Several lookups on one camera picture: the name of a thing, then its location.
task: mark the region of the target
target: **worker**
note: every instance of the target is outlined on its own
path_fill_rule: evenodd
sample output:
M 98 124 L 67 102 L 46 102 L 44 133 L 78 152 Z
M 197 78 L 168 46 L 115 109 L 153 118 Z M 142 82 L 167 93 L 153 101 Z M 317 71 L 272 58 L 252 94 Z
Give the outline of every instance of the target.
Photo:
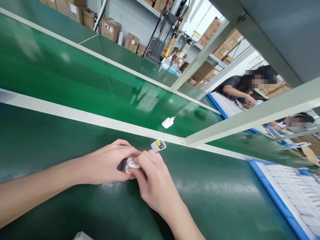
M 277 71 L 270 65 L 261 66 L 256 70 L 248 70 L 243 76 L 232 76 L 221 83 L 212 92 L 218 92 L 230 100 L 246 103 L 248 108 L 256 105 L 256 100 L 248 93 L 253 88 L 276 84 Z
M 143 171 L 129 168 L 132 173 L 129 174 L 117 170 L 120 162 L 129 157 Z M 0 184 L 0 228 L 71 186 L 134 178 L 142 199 L 168 223 L 175 239 L 205 239 L 180 198 L 160 154 L 152 150 L 140 152 L 121 139 L 86 156 Z
M 285 117 L 269 122 L 267 125 L 272 126 L 284 135 L 291 135 L 293 132 L 291 132 L 288 127 L 311 127 L 311 124 L 314 123 L 314 121 L 312 116 L 305 112 L 301 112 L 292 117 Z

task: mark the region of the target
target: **green work surface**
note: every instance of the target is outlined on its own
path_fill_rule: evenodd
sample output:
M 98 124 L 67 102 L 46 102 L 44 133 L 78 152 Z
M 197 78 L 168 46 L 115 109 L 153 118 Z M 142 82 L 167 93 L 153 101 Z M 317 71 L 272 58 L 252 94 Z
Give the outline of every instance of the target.
M 96 34 L 37 0 L 2 0 L 0 7 L 75 43 L 81 43 Z M 168 87 L 171 87 L 178 78 L 164 69 L 159 74 L 159 66 L 99 34 L 82 45 Z M 216 109 L 204 91 L 188 82 L 181 86 L 179 92 Z
M 95 151 L 118 138 L 139 150 L 154 139 L 0 104 L 0 182 Z M 294 240 L 291 227 L 247 161 L 166 143 L 160 154 L 206 239 Z M 173 239 L 141 199 L 136 180 L 79 185 L 0 230 L 1 240 Z
M 223 120 L 221 115 L 3 15 L 0 36 L 0 44 L 6 46 L 0 48 L 0 88 L 181 137 Z M 161 122 L 173 116 L 177 116 L 173 126 L 164 129 Z M 210 144 L 274 162 L 293 156 L 273 140 L 247 133 Z

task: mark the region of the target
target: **black shirt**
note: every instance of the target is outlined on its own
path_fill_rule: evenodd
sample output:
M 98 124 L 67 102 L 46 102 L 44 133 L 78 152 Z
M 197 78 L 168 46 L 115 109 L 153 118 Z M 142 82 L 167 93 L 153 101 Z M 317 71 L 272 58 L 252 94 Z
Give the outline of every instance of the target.
M 250 91 L 250 88 L 248 87 L 248 80 L 246 79 L 246 75 L 244 76 L 232 76 L 229 77 L 227 80 L 225 80 L 223 83 L 221 83 L 216 89 L 214 89 L 212 92 L 218 92 L 230 100 L 238 100 L 239 102 L 245 102 L 244 98 L 232 96 L 229 94 L 226 94 L 223 92 L 223 87 L 225 85 L 231 85 L 233 88 L 239 90 L 240 92 L 248 93 Z

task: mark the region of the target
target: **machine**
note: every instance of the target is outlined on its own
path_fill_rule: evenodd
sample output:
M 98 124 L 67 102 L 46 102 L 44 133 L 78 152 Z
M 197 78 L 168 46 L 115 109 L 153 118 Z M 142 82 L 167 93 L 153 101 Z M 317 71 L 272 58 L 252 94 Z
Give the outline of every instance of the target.
M 183 33 L 183 35 L 180 35 L 179 41 L 183 41 L 183 44 L 178 57 L 183 57 L 190 47 L 201 38 L 211 22 L 216 17 L 221 19 L 222 14 L 209 0 L 174 0 L 169 11 L 164 8 L 159 21 L 162 17 L 160 35 L 158 37 L 151 37 L 149 50 L 146 53 L 146 58 L 155 64 L 165 62 L 180 33 Z M 171 35 L 167 51 L 162 55 L 166 39 L 172 28 L 174 28 L 174 31 Z

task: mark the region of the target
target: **forearm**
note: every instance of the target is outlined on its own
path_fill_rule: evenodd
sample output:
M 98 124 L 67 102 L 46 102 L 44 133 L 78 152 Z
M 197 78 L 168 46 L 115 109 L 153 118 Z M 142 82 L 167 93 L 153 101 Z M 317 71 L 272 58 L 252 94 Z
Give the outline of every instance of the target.
M 205 240 L 183 202 L 170 211 L 169 215 L 162 217 L 169 225 L 176 240 Z
M 226 85 L 223 87 L 223 92 L 226 93 L 226 94 L 229 94 L 229 95 L 232 95 L 232 96 L 235 96 L 235 97 L 242 97 L 242 98 L 245 98 L 246 96 L 248 96 L 247 93 L 244 93 L 244 92 L 240 92 L 239 90 L 229 86 L 229 85 Z
M 0 184 L 0 228 L 77 184 L 76 159 Z

